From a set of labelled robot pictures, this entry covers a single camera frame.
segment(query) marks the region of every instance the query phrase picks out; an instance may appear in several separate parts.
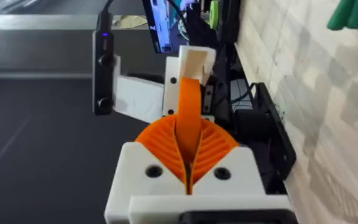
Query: black bracket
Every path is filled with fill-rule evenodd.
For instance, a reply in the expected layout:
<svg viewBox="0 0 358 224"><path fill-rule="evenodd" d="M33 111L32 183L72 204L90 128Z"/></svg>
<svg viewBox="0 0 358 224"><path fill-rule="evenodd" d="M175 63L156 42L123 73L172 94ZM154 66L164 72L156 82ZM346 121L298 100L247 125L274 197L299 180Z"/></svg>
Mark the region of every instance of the black bracket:
<svg viewBox="0 0 358 224"><path fill-rule="evenodd" d="M237 138L245 144L251 141L267 142L269 162L276 170L276 174L285 180L296 161L295 150L266 85L256 83L255 87L253 109L234 112Z"/></svg>

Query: screw hole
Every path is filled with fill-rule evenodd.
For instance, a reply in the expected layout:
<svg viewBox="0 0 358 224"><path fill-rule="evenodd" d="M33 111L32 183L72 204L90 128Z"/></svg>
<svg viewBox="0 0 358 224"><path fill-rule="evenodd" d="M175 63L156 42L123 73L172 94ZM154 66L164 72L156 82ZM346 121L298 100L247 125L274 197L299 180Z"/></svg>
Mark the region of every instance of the screw hole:
<svg viewBox="0 0 358 224"><path fill-rule="evenodd" d="M158 165L150 165L146 168L146 175L150 178L157 178L162 175L162 168Z"/></svg>
<svg viewBox="0 0 358 224"><path fill-rule="evenodd" d="M219 180L229 180L231 177L230 171L224 167L216 168L214 170L214 175Z"/></svg>

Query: computer screen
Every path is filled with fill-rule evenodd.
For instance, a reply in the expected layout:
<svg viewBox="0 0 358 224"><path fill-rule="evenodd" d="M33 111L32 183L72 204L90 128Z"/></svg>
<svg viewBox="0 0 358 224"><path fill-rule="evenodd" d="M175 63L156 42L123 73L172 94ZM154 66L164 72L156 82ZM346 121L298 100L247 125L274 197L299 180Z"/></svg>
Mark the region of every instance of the computer screen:
<svg viewBox="0 0 358 224"><path fill-rule="evenodd" d="M186 16L186 7L198 0L172 0ZM154 49L158 53L175 53L188 44L183 22L166 0L143 0Z"/></svg>

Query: cable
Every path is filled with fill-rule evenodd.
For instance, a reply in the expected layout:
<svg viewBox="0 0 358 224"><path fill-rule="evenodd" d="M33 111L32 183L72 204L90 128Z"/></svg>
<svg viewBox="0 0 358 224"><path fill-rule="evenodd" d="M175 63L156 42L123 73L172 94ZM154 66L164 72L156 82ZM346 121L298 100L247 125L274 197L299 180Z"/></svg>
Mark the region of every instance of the cable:
<svg viewBox="0 0 358 224"><path fill-rule="evenodd" d="M189 35L189 28L187 26L187 21L185 19L185 17L183 16L183 14L180 11L180 8L172 1L172 0L167 0L167 2L169 2L169 4L172 6L172 8L177 12L177 14L180 17L180 20L182 21L183 25L185 26L185 30L187 35Z"/></svg>
<svg viewBox="0 0 358 224"><path fill-rule="evenodd" d="M237 87L239 88L239 94L240 94L240 96L241 96L241 88L240 88L239 80L237 79L236 82L237 82ZM233 108L233 111L235 111L235 110L237 109L237 107L240 105L240 103L241 103L241 101L239 101L239 102L237 103L237 105Z"/></svg>
<svg viewBox="0 0 358 224"><path fill-rule="evenodd" d="M109 8L110 8L110 5L111 3L113 2L114 0L108 0L106 2L106 4L104 5L104 8L103 8L103 12L108 12L109 11Z"/></svg>
<svg viewBox="0 0 358 224"><path fill-rule="evenodd" d="M242 99L244 99L247 96L250 96L249 98L250 98L250 100L252 102L252 97L251 97L250 94L251 94L251 91L252 91L254 86L255 86L255 83L252 83L251 86L249 87L249 89L246 91L246 93L244 93L242 96L240 96L240 97L238 97L238 98L236 98L234 100L229 101L229 103L230 104L237 103L237 102L241 101Z"/></svg>

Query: white base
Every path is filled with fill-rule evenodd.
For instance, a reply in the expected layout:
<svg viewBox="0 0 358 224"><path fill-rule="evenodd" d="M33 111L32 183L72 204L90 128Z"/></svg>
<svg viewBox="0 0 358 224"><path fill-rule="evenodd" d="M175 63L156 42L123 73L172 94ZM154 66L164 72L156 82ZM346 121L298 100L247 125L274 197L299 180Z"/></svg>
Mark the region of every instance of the white base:
<svg viewBox="0 0 358 224"><path fill-rule="evenodd" d="M160 166L162 175L147 177L150 165ZM213 171L225 167L229 180L217 179ZM116 175L104 213L113 223L177 223L183 212L202 210L291 210L285 195L265 195L252 151L237 147L216 164L185 195L185 186L141 143L122 147Z"/></svg>

